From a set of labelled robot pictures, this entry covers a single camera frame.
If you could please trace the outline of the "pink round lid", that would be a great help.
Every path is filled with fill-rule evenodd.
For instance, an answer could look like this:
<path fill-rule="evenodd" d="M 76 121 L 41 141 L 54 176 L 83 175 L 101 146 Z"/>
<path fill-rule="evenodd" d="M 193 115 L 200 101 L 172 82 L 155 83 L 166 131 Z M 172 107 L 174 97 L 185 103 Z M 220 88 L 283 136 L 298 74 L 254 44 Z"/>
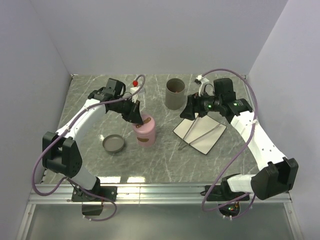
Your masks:
<path fill-rule="evenodd" d="M 147 113 L 142 113 L 141 118 L 142 118 L 143 124 L 133 124 L 132 125 L 133 131 L 141 136 L 152 133 L 156 128 L 155 119 L 150 114 L 147 114 Z"/>

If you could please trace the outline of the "pink cup container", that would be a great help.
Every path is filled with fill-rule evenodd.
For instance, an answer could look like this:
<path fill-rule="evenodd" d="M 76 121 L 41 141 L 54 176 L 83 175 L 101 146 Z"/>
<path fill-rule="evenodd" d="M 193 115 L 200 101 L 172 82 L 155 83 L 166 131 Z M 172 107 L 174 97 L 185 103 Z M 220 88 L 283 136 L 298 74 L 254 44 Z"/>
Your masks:
<path fill-rule="evenodd" d="M 136 140 L 141 147 L 151 147 L 156 142 L 156 132 L 136 132 Z"/>

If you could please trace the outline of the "tall grey cylinder container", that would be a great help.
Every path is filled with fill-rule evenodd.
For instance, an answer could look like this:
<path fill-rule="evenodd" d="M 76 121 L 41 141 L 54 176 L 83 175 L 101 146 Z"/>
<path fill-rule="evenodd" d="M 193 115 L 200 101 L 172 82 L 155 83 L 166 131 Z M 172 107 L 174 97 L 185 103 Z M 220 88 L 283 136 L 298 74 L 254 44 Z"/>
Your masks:
<path fill-rule="evenodd" d="M 180 109 L 186 101 L 185 83 L 179 78 L 169 79 L 165 86 L 165 106 L 169 110 Z"/>

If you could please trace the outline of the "grey round lid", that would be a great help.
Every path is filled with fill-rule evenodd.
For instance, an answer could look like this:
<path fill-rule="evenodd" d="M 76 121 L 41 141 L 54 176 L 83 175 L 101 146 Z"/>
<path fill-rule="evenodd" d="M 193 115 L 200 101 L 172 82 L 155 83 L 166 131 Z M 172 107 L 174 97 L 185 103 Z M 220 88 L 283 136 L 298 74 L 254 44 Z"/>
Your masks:
<path fill-rule="evenodd" d="M 110 154 L 115 154 L 125 147 L 125 139 L 118 134 L 111 134 L 102 141 L 103 149 Z"/>

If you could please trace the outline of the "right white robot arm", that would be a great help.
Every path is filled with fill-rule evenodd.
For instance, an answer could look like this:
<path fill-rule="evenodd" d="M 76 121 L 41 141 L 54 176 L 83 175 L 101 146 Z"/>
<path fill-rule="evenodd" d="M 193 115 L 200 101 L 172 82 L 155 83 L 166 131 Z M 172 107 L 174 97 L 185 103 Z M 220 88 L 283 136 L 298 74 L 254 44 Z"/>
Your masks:
<path fill-rule="evenodd" d="M 245 147 L 252 153 L 259 172 L 257 174 L 232 174 L 221 179 L 206 192 L 219 190 L 218 200 L 232 200 L 240 194 L 255 194 L 265 200 L 292 190 L 299 165 L 294 158 L 287 158 L 271 141 L 258 122 L 256 112 L 244 98 L 237 98 L 233 81 L 219 78 L 213 82 L 213 95 L 206 92 L 209 80 L 199 75 L 195 82 L 198 92 L 187 97 L 180 114 L 185 120 L 195 121 L 209 112 L 217 112 L 239 133 Z"/>

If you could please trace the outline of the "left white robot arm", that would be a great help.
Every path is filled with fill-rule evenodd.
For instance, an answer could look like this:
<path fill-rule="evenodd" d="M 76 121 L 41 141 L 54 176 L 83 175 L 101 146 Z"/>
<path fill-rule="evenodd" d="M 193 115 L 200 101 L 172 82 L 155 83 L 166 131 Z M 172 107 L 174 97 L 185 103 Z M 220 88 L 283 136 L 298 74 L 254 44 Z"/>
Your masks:
<path fill-rule="evenodd" d="M 87 131 L 103 115 L 114 112 L 131 124 L 143 124 L 138 94 L 144 83 L 133 81 L 129 92 L 126 85 L 117 79 L 109 78 L 106 86 L 93 90 L 82 108 L 63 127 L 55 132 L 47 132 L 42 138 L 42 153 L 39 161 L 42 166 L 54 173 L 63 175 L 89 201 L 96 201 L 102 195 L 100 179 L 91 174 L 83 164 L 79 145 Z"/>

